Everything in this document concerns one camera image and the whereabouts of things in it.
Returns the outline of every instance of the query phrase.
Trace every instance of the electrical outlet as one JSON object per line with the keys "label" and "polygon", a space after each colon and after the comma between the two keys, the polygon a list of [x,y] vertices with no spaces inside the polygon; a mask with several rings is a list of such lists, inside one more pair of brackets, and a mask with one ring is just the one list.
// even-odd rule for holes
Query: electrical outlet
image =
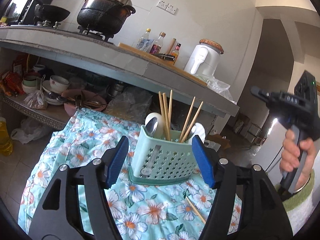
{"label": "electrical outlet", "polygon": [[169,4],[165,10],[174,15],[176,13],[176,11],[178,10],[178,8],[173,6],[172,4]]}
{"label": "electrical outlet", "polygon": [[157,4],[157,7],[166,10],[166,8],[168,7],[169,3],[165,2],[164,0],[160,0]]}

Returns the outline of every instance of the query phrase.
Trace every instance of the woven lid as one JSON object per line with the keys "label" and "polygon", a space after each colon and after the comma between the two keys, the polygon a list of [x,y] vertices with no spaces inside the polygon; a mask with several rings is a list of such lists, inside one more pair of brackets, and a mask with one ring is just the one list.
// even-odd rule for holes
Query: woven lid
{"label": "woven lid", "polygon": [[213,47],[217,48],[218,50],[220,50],[220,54],[224,53],[224,50],[221,47],[221,45],[219,43],[216,43],[215,41],[211,41],[211,40],[208,40],[208,39],[202,39],[202,40],[199,41],[199,43],[208,44],[208,45],[213,46]]}

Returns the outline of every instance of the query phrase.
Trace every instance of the hand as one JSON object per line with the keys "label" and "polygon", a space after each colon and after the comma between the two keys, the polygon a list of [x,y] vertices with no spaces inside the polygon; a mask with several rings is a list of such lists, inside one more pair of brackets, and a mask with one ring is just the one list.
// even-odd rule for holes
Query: hand
{"label": "hand", "polygon": [[311,138],[300,141],[300,149],[294,143],[294,132],[292,130],[287,130],[285,134],[285,139],[283,141],[282,159],[280,162],[280,171],[291,172],[294,168],[299,167],[298,157],[300,156],[300,149],[307,152],[307,158],[304,163],[304,167],[298,179],[295,190],[301,188],[309,179],[310,173],[312,171],[312,166],[316,158],[316,148]]}

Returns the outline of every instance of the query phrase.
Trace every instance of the metal screw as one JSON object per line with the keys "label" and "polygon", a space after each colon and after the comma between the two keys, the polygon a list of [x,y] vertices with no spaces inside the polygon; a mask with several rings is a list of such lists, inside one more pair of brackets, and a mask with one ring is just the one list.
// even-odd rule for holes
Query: metal screw
{"label": "metal screw", "polygon": [[255,165],[253,165],[253,169],[254,169],[255,171],[261,171],[261,166],[258,165],[258,164],[255,164]]}
{"label": "metal screw", "polygon": [[65,171],[67,168],[68,168],[68,166],[65,165],[65,164],[63,164],[63,165],[61,165],[61,166],[59,167],[59,170],[60,170],[60,171]]}
{"label": "metal screw", "polygon": [[92,163],[93,163],[93,165],[99,165],[100,163],[101,163],[101,159],[94,159],[93,161],[92,161]]}
{"label": "metal screw", "polygon": [[221,159],[219,160],[219,162],[220,162],[222,165],[228,164],[228,160],[225,159],[225,158],[221,158]]}

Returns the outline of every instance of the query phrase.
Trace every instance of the wooden cutting board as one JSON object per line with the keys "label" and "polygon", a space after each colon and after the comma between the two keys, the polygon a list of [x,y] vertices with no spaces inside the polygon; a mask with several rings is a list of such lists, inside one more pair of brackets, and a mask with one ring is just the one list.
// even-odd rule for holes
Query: wooden cutting board
{"label": "wooden cutting board", "polygon": [[141,51],[141,50],[138,50],[136,48],[133,48],[127,44],[124,44],[124,43],[119,43],[118,45],[119,48],[121,49],[124,49],[126,51],[129,51],[131,53],[134,53],[136,55],[139,55],[140,57],[144,58],[145,60],[147,61],[150,61],[154,64],[157,64],[157,65],[160,65],[160,66],[164,66],[172,71],[174,71],[175,73],[179,74],[180,76],[184,76],[185,78],[188,78],[190,80],[193,80],[194,82],[198,83],[199,85],[202,85],[204,87],[207,86],[207,83],[196,78],[195,76],[191,75],[190,73],[188,72],[185,72],[184,70],[180,69],[180,68],[177,68],[175,67],[173,64],[170,64],[168,62],[166,62],[165,60],[162,60],[158,57],[155,57],[149,53],[146,53],[144,51]]}

